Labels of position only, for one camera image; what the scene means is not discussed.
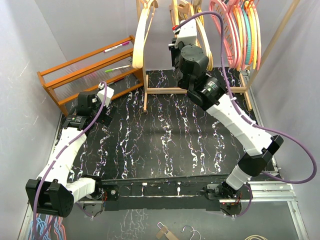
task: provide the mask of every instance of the hanger hook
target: hanger hook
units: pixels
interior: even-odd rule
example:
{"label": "hanger hook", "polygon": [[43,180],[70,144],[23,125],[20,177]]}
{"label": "hanger hook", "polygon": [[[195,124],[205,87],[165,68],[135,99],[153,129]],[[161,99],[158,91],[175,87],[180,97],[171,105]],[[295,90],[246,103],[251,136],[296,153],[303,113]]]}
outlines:
{"label": "hanger hook", "polygon": [[194,229],[192,226],[190,226],[190,225],[185,225],[185,226],[183,227],[181,233],[184,232],[184,230],[186,229],[186,227],[192,228],[192,230],[191,230],[190,232],[193,232],[193,234],[192,234],[190,240],[194,237],[195,232],[197,232],[197,233],[199,234],[199,237],[200,237],[199,240],[201,240],[201,234],[200,234],[200,232],[198,232],[197,230],[195,230],[195,229]]}

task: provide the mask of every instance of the gray wall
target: gray wall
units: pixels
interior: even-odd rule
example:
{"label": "gray wall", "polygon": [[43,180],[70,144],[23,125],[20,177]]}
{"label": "gray wall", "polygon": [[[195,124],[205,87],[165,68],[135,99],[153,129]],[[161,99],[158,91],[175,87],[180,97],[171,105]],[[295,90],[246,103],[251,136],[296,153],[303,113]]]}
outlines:
{"label": "gray wall", "polygon": [[[301,0],[253,84],[262,119],[301,140],[320,165],[320,1]],[[281,174],[302,180],[312,171],[308,156],[290,140],[276,154]],[[320,174],[295,185],[299,208],[310,239],[319,239]]]}
{"label": "gray wall", "polygon": [[[138,25],[135,0],[35,0],[67,60],[135,35]],[[209,9],[204,0],[202,10]],[[262,0],[258,4],[262,50],[268,45],[291,0]],[[168,44],[173,38],[168,6],[171,0],[158,0],[152,26],[145,44],[148,70],[171,69]],[[210,16],[205,29],[216,67],[220,63],[220,37]]]}
{"label": "gray wall", "polygon": [[0,0],[0,239],[16,239],[25,186],[45,166],[60,110],[37,71],[66,59],[34,0]]}

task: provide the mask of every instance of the orange hanger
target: orange hanger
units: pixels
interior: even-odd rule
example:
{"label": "orange hanger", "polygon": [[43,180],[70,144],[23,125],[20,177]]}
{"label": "orange hanger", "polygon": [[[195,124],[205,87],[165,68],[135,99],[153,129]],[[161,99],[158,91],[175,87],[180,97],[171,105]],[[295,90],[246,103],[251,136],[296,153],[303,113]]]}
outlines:
{"label": "orange hanger", "polygon": [[256,60],[256,69],[259,70],[260,63],[261,63],[261,32],[260,32],[260,22],[259,22],[259,16],[257,12],[257,8],[255,6],[254,0],[250,1],[250,6],[253,9],[253,13],[255,16],[255,22],[256,22],[256,36],[257,36],[257,60]]}

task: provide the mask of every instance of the wooden rack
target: wooden rack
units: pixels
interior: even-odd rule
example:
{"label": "wooden rack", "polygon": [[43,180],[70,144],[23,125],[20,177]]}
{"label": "wooden rack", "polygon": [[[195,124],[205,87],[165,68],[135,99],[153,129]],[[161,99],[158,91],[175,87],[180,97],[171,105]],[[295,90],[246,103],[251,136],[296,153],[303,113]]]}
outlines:
{"label": "wooden rack", "polygon": [[[63,85],[66,85],[66,84],[69,84],[81,77],[86,77],[87,75],[91,74],[91,73],[95,73],[97,70],[100,70],[104,67],[107,67],[111,64],[114,64],[116,62],[119,62],[121,60],[124,60],[126,58],[132,58],[133,56],[133,51],[134,49],[133,48],[130,48],[128,50],[124,50],[123,52],[121,53],[118,53],[118,54],[115,54],[111,57],[108,57],[108,58],[105,58],[103,60],[100,60],[98,62],[95,62],[93,64],[90,64],[88,66],[85,66],[81,69],[78,69],[78,70],[74,70],[74,71],[71,71],[71,73],[68,73],[68,74],[65,74],[63,76],[60,76],[54,80],[51,80],[51,81],[48,81],[46,82],[45,79],[44,79],[44,76],[46,75],[49,75],[51,73],[54,73],[58,70],[61,70],[63,68],[66,68],[66,67],[69,67],[69,68],[73,68],[72,65],[75,64],[75,63],[78,63],[84,59],[88,59],[92,56],[95,56],[97,54],[100,54],[102,52],[104,52],[104,50],[106,49],[109,49],[109,48],[112,48],[112,47],[115,47],[117,45],[120,45],[122,43],[125,43],[125,42],[132,42],[132,44],[134,43],[135,41],[135,37],[134,36],[130,36],[130,37],[127,37],[125,39],[122,39],[120,41],[117,41],[115,43],[112,43],[110,45],[107,45],[107,46],[104,46],[98,50],[95,50],[93,52],[90,52],[90,53],[87,53],[83,56],[80,56],[80,57],[77,57],[73,60],[70,60],[70,61],[67,61],[65,63],[62,63],[58,66],[55,66],[55,67],[52,67],[48,70],[45,70],[45,71],[42,71],[42,72],[37,72],[37,75],[39,77],[39,80],[41,82],[41,85],[43,86],[44,90],[49,94],[49,96],[53,99],[53,101],[55,102],[55,104],[60,108],[60,110],[62,111],[62,113],[67,116],[68,115],[68,111],[67,111],[67,108],[66,108],[66,103],[74,100],[77,98],[79,92],[75,93],[75,94],[72,94],[72,95],[69,95],[67,97],[63,97],[63,99],[61,98],[58,98],[57,97],[57,93],[55,91],[55,89],[63,86]],[[123,79],[125,76],[127,75],[130,75],[130,74],[134,74],[135,77],[139,80],[139,83],[122,91],[122,92],[119,92],[118,94],[115,94],[111,100],[113,99],[116,99],[116,98],[119,98],[121,97],[122,95],[126,94],[126,93],[129,93],[139,87],[142,87],[144,85],[144,73],[143,73],[143,69],[142,68],[129,68],[128,70],[126,70],[125,72],[121,72],[121,74],[117,75],[117,76],[113,76],[111,78],[108,78],[108,74],[105,74],[105,80],[107,84],[110,84],[110,83],[114,83],[114,82],[117,82],[121,79]],[[89,86],[87,87],[84,91],[93,91],[95,90],[97,87],[98,87],[99,83],[98,84],[92,84],[92,86]]]}
{"label": "wooden rack", "polygon": [[[137,12],[138,21],[140,20],[140,15],[142,12],[140,4],[141,4],[141,0],[136,0],[136,12]],[[144,112],[147,111],[148,94],[186,94],[187,93],[187,90],[182,89],[180,87],[149,87],[149,76],[146,74],[144,60],[143,60],[142,72],[143,72],[143,82],[144,82],[144,104],[143,104]]]}

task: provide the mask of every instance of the black bracket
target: black bracket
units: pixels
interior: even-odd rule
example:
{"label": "black bracket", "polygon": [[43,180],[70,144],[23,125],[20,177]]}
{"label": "black bracket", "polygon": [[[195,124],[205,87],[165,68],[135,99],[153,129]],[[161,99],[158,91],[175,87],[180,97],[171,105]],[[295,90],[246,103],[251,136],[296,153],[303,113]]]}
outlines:
{"label": "black bracket", "polygon": [[[39,184],[40,180],[29,179],[25,185],[32,210]],[[71,213],[73,206],[74,196],[63,185],[55,181],[43,183],[37,203],[37,213],[65,218]]]}

